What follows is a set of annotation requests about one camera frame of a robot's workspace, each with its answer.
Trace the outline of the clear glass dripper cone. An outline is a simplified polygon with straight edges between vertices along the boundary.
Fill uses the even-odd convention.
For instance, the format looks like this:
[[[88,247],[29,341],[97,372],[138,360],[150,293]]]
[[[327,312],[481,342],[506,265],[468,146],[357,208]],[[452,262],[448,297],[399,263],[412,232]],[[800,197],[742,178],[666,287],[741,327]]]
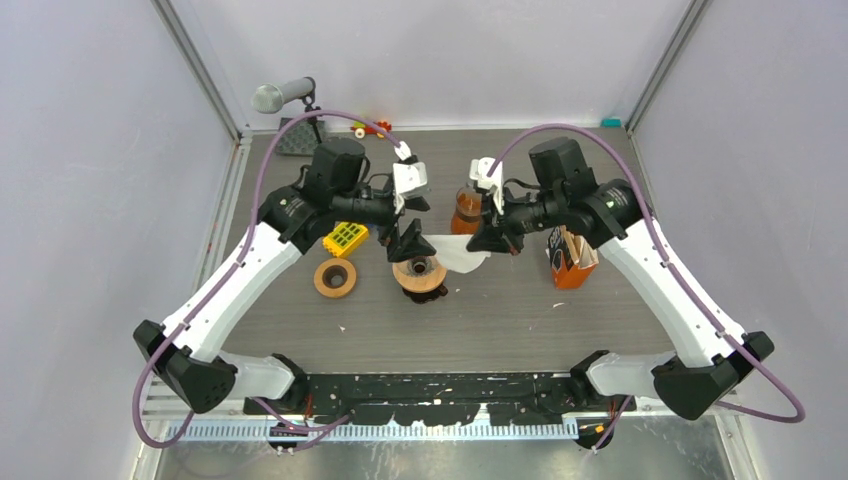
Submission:
[[[405,277],[424,277],[434,274],[440,264],[434,256],[417,256],[394,264],[395,270]]]

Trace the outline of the white paper coffee filter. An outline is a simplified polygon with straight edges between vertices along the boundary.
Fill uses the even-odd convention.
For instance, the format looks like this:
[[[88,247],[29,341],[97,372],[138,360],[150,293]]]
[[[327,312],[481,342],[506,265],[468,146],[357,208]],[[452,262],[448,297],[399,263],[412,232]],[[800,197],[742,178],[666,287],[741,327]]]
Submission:
[[[424,235],[423,239],[436,250],[436,260],[442,266],[459,274],[476,270],[492,255],[489,251],[469,251],[471,234],[433,234]]]

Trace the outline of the large wooden ring holder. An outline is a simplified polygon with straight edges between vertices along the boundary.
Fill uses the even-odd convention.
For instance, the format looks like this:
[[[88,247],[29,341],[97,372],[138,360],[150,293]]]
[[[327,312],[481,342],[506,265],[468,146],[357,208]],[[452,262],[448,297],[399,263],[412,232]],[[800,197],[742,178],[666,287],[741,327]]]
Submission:
[[[405,277],[401,276],[392,264],[392,273],[398,284],[405,289],[413,292],[426,292],[443,284],[447,276],[447,269],[440,264],[440,269],[434,274],[424,277]]]

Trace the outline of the dark brown dripper cup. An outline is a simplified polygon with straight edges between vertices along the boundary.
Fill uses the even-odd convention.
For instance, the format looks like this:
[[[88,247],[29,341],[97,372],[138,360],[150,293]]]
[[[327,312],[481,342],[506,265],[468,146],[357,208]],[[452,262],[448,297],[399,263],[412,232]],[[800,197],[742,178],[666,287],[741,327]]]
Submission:
[[[402,289],[402,292],[415,304],[425,304],[435,301],[449,293],[448,289],[443,284],[426,292],[413,292],[405,288]]]

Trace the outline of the orange coffee filter box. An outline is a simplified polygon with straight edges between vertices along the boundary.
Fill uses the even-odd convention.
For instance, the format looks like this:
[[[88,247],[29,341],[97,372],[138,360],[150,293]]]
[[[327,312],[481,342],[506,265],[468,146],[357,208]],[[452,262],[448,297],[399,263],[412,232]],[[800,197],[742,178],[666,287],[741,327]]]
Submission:
[[[580,288],[599,264],[597,251],[565,226],[549,234],[547,254],[554,286],[560,290]]]

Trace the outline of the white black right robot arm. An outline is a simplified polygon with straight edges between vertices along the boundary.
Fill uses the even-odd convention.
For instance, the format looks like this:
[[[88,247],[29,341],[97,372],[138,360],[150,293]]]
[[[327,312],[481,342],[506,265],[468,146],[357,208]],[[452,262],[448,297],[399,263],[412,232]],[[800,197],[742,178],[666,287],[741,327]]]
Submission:
[[[774,350],[764,332],[746,332],[732,320],[716,328],[719,309],[710,299],[695,303],[681,279],[689,279],[673,256],[656,220],[644,214],[633,186],[623,179],[597,182],[578,142],[563,136],[529,151],[538,181],[535,194],[515,198],[493,158],[472,160],[469,179],[481,193],[481,222],[470,252],[517,255],[525,235],[563,227],[582,237],[633,286],[659,320],[673,349],[654,355],[598,350],[570,370],[571,397],[596,410],[611,396],[658,399],[677,416],[696,420],[717,404]]]

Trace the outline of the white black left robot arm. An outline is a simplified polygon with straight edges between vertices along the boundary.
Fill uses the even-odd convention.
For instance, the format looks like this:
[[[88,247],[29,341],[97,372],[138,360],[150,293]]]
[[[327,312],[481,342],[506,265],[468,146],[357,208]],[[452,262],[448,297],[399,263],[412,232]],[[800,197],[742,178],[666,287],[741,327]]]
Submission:
[[[399,232],[406,204],[427,210],[425,164],[406,144],[384,189],[362,179],[365,148],[349,138],[330,138],[315,149],[293,185],[272,191],[252,213],[248,230],[231,255],[199,290],[161,323],[144,320],[133,338],[153,373],[196,413],[231,398],[268,399],[280,412],[298,412],[307,398],[301,370],[281,354],[250,357],[224,352],[237,323],[285,270],[298,262],[338,223],[379,227],[391,263],[435,254],[413,220]]]

